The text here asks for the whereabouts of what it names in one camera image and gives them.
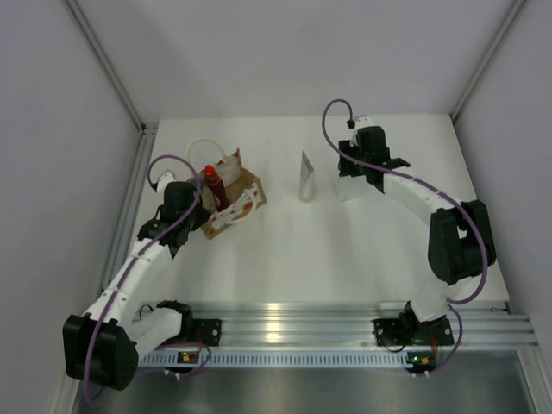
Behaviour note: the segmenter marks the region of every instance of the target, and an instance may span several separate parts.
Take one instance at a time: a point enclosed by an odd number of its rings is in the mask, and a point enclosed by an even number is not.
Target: red bottle
[[[214,166],[205,167],[204,182],[215,195],[215,198],[218,198],[219,203],[216,206],[216,211],[222,211],[230,207],[230,201],[226,197],[226,191],[224,190],[223,179],[216,173]]]

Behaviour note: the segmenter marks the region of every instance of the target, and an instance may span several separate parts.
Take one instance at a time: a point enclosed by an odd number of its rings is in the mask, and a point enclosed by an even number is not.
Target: metal frame
[[[63,0],[63,4],[66,6],[73,20],[77,23],[80,33],[85,38],[88,46],[90,46],[94,56],[96,57],[97,63],[105,73],[108,81],[115,91],[115,94],[117,94],[117,96],[121,99],[121,103],[129,114],[130,119],[139,130],[143,130],[145,128],[144,122],[141,120],[140,114],[138,113],[138,110],[136,110],[132,99],[130,99],[127,89],[122,83],[121,78],[119,78],[119,75],[117,74],[115,67],[113,67],[113,64],[105,52],[104,47],[94,33],[94,30],[88,22],[88,19],[86,18],[86,15],[78,0]]]
[[[138,141],[135,157],[127,178],[127,184],[125,185],[122,204],[117,211],[116,225],[111,237],[108,257],[103,266],[103,276],[97,294],[111,282],[110,278],[116,274],[116,271],[122,266],[129,253],[128,250],[132,239],[136,214],[138,214],[141,193],[146,182],[147,165],[154,150],[158,127],[159,124],[157,122],[146,124]]]
[[[139,367],[194,368],[208,359],[202,351],[195,363],[179,360],[178,350],[152,352]],[[377,351],[259,350],[213,348],[205,364],[209,368],[410,368],[406,352],[383,354]]]
[[[510,10],[508,10],[508,13],[500,24],[496,35],[494,35],[494,37],[492,38],[492,41],[487,47],[483,58],[475,68],[474,73],[472,74],[469,81],[467,82],[466,87],[464,88],[464,92],[461,94],[458,103],[455,105],[455,108],[450,114],[450,119],[452,120],[452,123],[456,122],[458,116],[460,116],[460,113],[466,107],[466,104],[469,101],[470,97],[472,97],[472,95],[474,94],[475,88],[477,87],[477,85],[480,84],[487,70],[495,61],[500,48],[514,28],[515,24],[519,21],[519,18],[523,14],[529,2],[530,0],[515,0],[513,5],[510,7]]]
[[[373,320],[396,317],[405,304],[190,304],[194,317],[223,321],[222,349],[375,351]],[[448,315],[455,337],[458,323]],[[538,350],[530,319],[505,304],[462,306],[461,351]],[[405,351],[420,350],[406,347]]]
[[[519,361],[524,370],[525,381],[538,414],[552,412],[552,379],[546,367],[543,353],[519,351]]]

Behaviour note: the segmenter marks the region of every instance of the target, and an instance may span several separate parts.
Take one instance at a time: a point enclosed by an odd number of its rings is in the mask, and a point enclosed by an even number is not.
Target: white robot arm
[[[159,345],[167,340],[191,340],[197,321],[186,304],[164,301],[145,320],[134,321],[150,286],[187,242],[190,232],[210,217],[200,198],[192,208],[198,197],[194,184],[175,181],[166,172],[153,187],[163,191],[164,203],[141,227],[121,270],[82,316],[71,315],[64,324],[70,377],[122,390],[133,379],[138,361]]]
[[[449,332],[449,321],[445,316],[447,300],[455,296],[468,280],[481,274],[483,260],[474,232],[451,201],[461,205],[476,224],[486,248],[487,262],[491,265],[496,260],[496,252],[486,206],[479,200],[463,203],[446,196],[450,198],[447,200],[442,193],[420,184],[408,162],[391,158],[384,130],[374,126],[370,118],[360,117],[354,124],[349,121],[348,125],[354,129],[353,137],[350,141],[340,141],[339,150],[351,159],[381,167],[386,172],[360,166],[341,156],[340,198],[350,197],[351,188],[356,190],[358,180],[364,178],[383,194],[399,201],[430,228],[428,261],[432,274],[406,304],[399,319],[375,321],[378,324],[378,343],[383,346],[389,342],[392,345],[397,342],[430,345],[430,338],[439,336],[442,345],[452,345],[452,336],[443,335],[444,331]]]

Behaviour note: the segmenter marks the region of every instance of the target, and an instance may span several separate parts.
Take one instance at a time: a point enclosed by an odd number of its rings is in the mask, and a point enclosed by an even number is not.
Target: purple cable
[[[181,373],[179,375],[180,378],[188,378],[188,377],[193,377],[194,375],[198,375],[200,372],[202,372],[204,370],[205,365],[207,365],[207,363],[213,357],[213,353],[210,350],[210,348],[207,345],[205,345],[204,343],[201,343],[201,342],[171,343],[171,344],[168,344],[168,345],[161,345],[160,347],[157,348],[157,350],[167,349],[167,348],[175,348],[175,347],[200,347],[202,349],[206,349],[207,353],[208,353],[207,358],[205,358],[205,361],[203,361],[199,365],[199,367],[194,367],[189,373]],[[158,369],[158,368],[146,369],[144,371],[140,371],[137,375],[135,375],[134,380],[136,380],[140,377],[143,377],[145,375],[148,375],[150,373],[164,373],[164,372],[165,372],[164,369]]]
[[[152,245],[154,245],[156,242],[158,242],[159,239],[161,239],[167,233],[169,233],[171,230],[173,230],[175,227],[180,225],[191,214],[193,209],[195,209],[196,205],[199,203],[199,198],[200,198],[200,190],[199,189],[201,189],[201,181],[199,179],[199,175],[196,172],[196,170],[194,170],[193,166],[191,166],[191,164],[188,161],[184,160],[181,157],[178,157],[177,155],[170,155],[170,154],[161,155],[160,157],[157,157],[155,160],[153,160],[151,162],[151,164],[149,165],[149,168],[147,169],[147,182],[150,185],[154,185],[154,183],[151,180],[152,168],[154,167],[155,164],[157,164],[157,162],[159,162],[160,160],[163,160],[165,158],[170,158],[170,159],[173,159],[173,160],[180,161],[184,165],[186,165],[188,168],[190,168],[191,173],[193,174],[194,178],[196,179],[196,188],[198,189],[198,191],[196,191],[196,193],[194,195],[193,203],[191,203],[191,206],[188,208],[188,210],[186,210],[185,213],[176,222],[174,222],[173,224],[168,226],[166,229],[164,229],[162,232],[160,232],[157,236],[155,236],[148,244],[146,244],[146,246],[144,246],[142,249],[140,249],[140,251],[138,252],[139,256],[142,256],[146,252],[146,250],[148,250]],[[116,286],[117,289],[122,288],[122,285],[124,284],[125,280],[127,279],[127,277],[130,274],[130,271],[132,270],[132,268],[134,267],[134,265],[137,261],[138,261],[138,258],[134,257],[130,261],[129,265],[124,269],[124,272],[122,273],[121,279],[119,280],[119,283],[117,283],[117,286]],[[102,327],[102,323],[105,320],[105,316],[107,315],[107,312],[109,312],[111,306],[113,305],[113,302],[115,301],[116,295],[117,295],[117,291],[114,291],[114,292],[111,293],[111,296],[107,301],[107,304],[105,304],[105,307],[103,308],[102,313],[100,314],[100,318],[96,322],[96,326],[94,326],[94,330],[92,331],[92,336],[91,336],[90,342],[88,344],[88,349],[86,350],[85,374],[83,375],[83,381],[84,381],[83,394],[85,396],[86,402],[90,405],[96,404],[97,403],[96,398],[99,396],[99,394],[94,396],[94,397],[91,397],[91,395],[90,395],[90,369],[91,369],[90,365],[91,365],[91,361],[92,361],[92,354],[94,352],[94,345],[96,344],[96,339],[97,339],[99,331]]]
[[[444,198],[445,200],[447,200],[449,203],[451,203],[462,214],[462,216],[466,220],[467,224],[469,225],[470,229],[474,232],[475,239],[477,240],[477,244],[479,245],[479,248],[480,248],[480,251],[481,251],[481,259],[482,259],[481,279],[480,279],[480,283],[478,284],[478,286],[475,289],[474,293],[469,295],[467,298],[464,298],[462,300],[453,300],[453,299],[449,298],[447,300],[451,304],[467,304],[467,303],[471,302],[472,300],[474,300],[475,298],[477,298],[479,296],[479,294],[481,293],[481,291],[483,290],[483,287],[485,286],[485,283],[486,283],[486,274],[487,274],[487,269],[489,267],[489,261],[488,261],[487,255],[486,255],[486,249],[485,249],[485,243],[483,242],[483,237],[481,237],[481,233],[477,229],[477,226],[475,225],[475,222],[472,219],[472,217],[470,217],[468,215],[467,211],[464,210],[464,208],[460,205],[460,203],[458,203],[456,200],[454,200],[448,194],[446,194],[442,191],[439,191],[437,188],[435,188],[433,185],[431,185],[427,181],[424,181],[423,179],[419,179],[418,177],[413,177],[410,174],[405,174],[403,172],[393,171],[393,170],[390,170],[388,168],[384,168],[383,166],[376,166],[374,164],[369,164],[367,162],[357,160],[357,159],[345,154],[338,147],[336,147],[336,145],[329,138],[328,131],[326,130],[326,117],[328,116],[329,109],[334,104],[338,104],[338,103],[345,104],[347,106],[349,119],[353,120],[353,108],[351,107],[351,104],[349,102],[347,102],[345,99],[334,99],[333,101],[331,101],[330,103],[328,103],[326,105],[326,108],[324,108],[324,112],[322,113],[322,133],[324,135],[324,138],[326,139],[326,141],[328,142],[328,144],[332,147],[332,149],[334,151],[336,151],[338,154],[340,154],[341,157],[343,157],[345,160],[349,160],[349,161],[354,162],[355,164],[358,164],[360,166],[365,166],[366,168],[371,168],[371,169],[373,169],[375,171],[379,171],[381,173],[388,173],[388,174],[391,174],[391,175],[396,175],[398,177],[402,177],[403,179],[412,180],[412,181],[422,185],[423,187],[427,188],[428,190],[434,192],[435,194],[439,195],[440,197]]]
[[[456,343],[452,347],[448,355],[445,357],[444,360],[442,360],[442,362],[439,365],[435,367],[432,373],[438,373],[444,368],[445,365],[449,363],[450,360],[452,360],[452,357],[456,354],[456,351],[458,350],[458,348],[462,343],[462,337],[464,336],[464,325],[462,323],[462,318],[460,316],[460,313],[458,313],[458,311],[452,307],[452,304],[449,304],[448,308],[456,315],[456,319],[458,319],[458,337],[456,338]]]

